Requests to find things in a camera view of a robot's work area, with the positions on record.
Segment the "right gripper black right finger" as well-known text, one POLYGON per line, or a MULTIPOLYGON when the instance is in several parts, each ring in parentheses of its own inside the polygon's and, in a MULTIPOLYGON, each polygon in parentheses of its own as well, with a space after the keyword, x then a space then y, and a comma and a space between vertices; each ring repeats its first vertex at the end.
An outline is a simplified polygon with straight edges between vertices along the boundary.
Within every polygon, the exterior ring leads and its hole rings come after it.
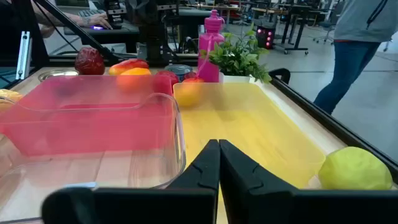
POLYGON ((219 141, 230 224, 398 224, 398 190, 304 190, 219 141))

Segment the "yellow-green round fruit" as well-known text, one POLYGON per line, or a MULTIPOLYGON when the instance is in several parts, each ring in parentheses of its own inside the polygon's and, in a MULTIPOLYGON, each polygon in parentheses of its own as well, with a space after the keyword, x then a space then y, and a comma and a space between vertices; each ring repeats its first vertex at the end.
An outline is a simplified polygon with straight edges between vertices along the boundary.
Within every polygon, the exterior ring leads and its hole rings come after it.
POLYGON ((328 190, 390 190, 393 186, 385 163, 359 147, 345 147, 327 155, 318 179, 328 190))

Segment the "red orange mango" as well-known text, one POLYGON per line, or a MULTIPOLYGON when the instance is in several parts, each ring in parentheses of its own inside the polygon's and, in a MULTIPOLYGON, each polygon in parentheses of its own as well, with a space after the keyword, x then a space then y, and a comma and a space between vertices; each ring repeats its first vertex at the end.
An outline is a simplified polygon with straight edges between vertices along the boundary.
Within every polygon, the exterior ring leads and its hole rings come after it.
POLYGON ((110 75, 120 75, 133 68, 149 68, 149 65, 145 60, 132 58, 113 65, 108 72, 110 75))
POLYGON ((198 77, 185 79, 174 85, 174 98, 180 108, 189 108, 201 100, 204 80, 198 77))

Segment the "red round fruit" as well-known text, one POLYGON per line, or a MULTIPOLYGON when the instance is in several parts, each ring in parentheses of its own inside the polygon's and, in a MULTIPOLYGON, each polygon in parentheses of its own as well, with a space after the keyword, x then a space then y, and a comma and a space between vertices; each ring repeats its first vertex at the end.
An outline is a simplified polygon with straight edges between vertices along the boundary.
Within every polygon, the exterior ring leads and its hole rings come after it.
POLYGON ((164 93, 172 96, 174 93, 173 86, 178 82, 178 76, 174 72, 161 70, 154 75, 152 87, 155 93, 164 93))

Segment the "orange yellow mango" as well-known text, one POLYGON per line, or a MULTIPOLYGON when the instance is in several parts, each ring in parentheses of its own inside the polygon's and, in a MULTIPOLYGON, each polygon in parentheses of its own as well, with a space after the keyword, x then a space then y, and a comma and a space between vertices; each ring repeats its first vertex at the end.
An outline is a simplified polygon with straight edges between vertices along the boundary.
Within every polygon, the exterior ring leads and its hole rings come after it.
POLYGON ((124 92, 138 91, 147 85, 151 76, 148 68, 132 68, 118 75, 116 84, 124 92))

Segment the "pink water bottle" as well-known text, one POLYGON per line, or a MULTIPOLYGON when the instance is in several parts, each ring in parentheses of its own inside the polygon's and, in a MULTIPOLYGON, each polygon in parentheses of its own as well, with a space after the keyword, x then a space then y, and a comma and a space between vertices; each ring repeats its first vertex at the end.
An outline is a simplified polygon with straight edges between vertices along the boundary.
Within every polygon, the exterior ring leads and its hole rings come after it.
POLYGON ((224 41, 220 33, 223 24, 224 19, 213 9, 210 17, 205 19, 205 33, 199 36, 197 75, 207 83, 219 82, 219 68, 210 62, 210 52, 214 50, 215 44, 224 41))

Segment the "yellow translucent plastic tray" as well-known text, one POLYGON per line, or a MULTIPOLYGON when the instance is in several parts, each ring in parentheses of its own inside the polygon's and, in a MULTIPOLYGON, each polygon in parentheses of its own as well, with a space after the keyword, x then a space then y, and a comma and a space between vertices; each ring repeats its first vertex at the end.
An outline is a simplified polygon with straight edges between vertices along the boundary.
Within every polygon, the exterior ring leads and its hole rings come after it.
POLYGON ((180 108, 187 159, 210 139, 225 139, 298 188, 308 186, 324 153, 255 84, 204 83, 197 105, 180 108))

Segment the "red translucent plastic tray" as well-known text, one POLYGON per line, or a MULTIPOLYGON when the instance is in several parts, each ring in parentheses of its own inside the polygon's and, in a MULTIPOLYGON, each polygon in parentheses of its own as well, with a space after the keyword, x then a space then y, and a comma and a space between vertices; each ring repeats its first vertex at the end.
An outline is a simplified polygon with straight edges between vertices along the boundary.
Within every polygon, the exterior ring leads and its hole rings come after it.
POLYGON ((25 156, 158 151, 174 143, 173 96, 155 93, 154 75, 124 92, 117 76, 57 76, 0 113, 0 133, 25 156))

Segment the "small green potted plant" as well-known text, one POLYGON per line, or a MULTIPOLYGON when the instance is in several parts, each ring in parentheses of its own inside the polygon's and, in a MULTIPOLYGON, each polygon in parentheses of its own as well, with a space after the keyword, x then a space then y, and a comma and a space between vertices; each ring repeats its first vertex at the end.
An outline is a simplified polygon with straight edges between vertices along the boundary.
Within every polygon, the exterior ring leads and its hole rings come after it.
POLYGON ((254 25, 251 24, 245 33, 239 35, 225 32, 224 41, 215 44, 210 52, 210 62, 229 76, 253 77, 256 81, 269 83, 266 64, 260 64, 259 58, 267 53, 267 49, 258 47, 254 25))

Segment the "person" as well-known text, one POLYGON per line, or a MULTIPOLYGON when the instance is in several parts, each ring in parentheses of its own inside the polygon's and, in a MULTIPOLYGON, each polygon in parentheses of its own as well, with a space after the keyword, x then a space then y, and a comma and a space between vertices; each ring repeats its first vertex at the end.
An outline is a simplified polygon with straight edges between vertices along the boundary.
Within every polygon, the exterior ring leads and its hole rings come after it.
POLYGON ((345 0, 334 31, 333 78, 314 100, 332 114, 383 42, 398 32, 398 0, 345 0))

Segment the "computer tower with red lights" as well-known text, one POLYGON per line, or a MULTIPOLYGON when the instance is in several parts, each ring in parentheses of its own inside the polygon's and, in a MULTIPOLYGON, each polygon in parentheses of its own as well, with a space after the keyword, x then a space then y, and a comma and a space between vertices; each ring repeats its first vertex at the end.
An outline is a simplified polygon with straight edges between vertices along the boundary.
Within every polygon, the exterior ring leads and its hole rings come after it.
POLYGON ((274 46, 275 28, 257 26, 256 39, 258 47, 270 50, 274 46))

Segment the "dark red apple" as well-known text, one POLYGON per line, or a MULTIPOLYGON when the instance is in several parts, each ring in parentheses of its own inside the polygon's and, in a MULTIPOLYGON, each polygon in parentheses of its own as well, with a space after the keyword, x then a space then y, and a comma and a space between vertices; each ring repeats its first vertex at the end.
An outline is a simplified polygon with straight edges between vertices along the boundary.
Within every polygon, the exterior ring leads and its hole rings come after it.
POLYGON ((81 48, 75 58, 75 70, 80 75, 102 75, 105 71, 102 55, 97 49, 81 48))

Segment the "computer desk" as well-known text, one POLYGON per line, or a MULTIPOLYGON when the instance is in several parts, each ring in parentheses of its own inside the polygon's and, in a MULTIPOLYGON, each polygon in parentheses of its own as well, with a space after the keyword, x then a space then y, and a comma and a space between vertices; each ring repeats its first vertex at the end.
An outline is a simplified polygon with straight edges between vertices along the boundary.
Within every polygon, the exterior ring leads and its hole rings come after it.
POLYGON ((94 29, 82 27, 100 44, 126 44, 127 53, 136 53, 139 41, 139 28, 129 22, 123 22, 120 29, 94 29))

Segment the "person's hand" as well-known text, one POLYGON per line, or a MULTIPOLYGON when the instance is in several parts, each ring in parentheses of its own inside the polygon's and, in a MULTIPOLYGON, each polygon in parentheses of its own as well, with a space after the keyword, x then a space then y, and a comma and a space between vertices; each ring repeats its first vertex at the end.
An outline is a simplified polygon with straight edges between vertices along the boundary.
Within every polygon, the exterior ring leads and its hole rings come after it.
POLYGON ((89 27, 102 26, 105 29, 113 29, 111 24, 108 22, 108 17, 106 13, 94 14, 87 19, 86 23, 88 24, 89 27))

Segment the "black keyboard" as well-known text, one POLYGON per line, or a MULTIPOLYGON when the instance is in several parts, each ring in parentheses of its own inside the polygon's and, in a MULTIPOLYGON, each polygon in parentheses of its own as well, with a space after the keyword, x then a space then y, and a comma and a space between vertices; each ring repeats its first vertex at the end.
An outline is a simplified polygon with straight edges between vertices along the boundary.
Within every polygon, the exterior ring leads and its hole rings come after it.
POLYGON ((90 17, 96 14, 104 14, 105 11, 101 9, 88 9, 88 10, 81 10, 78 12, 78 15, 81 17, 90 17))

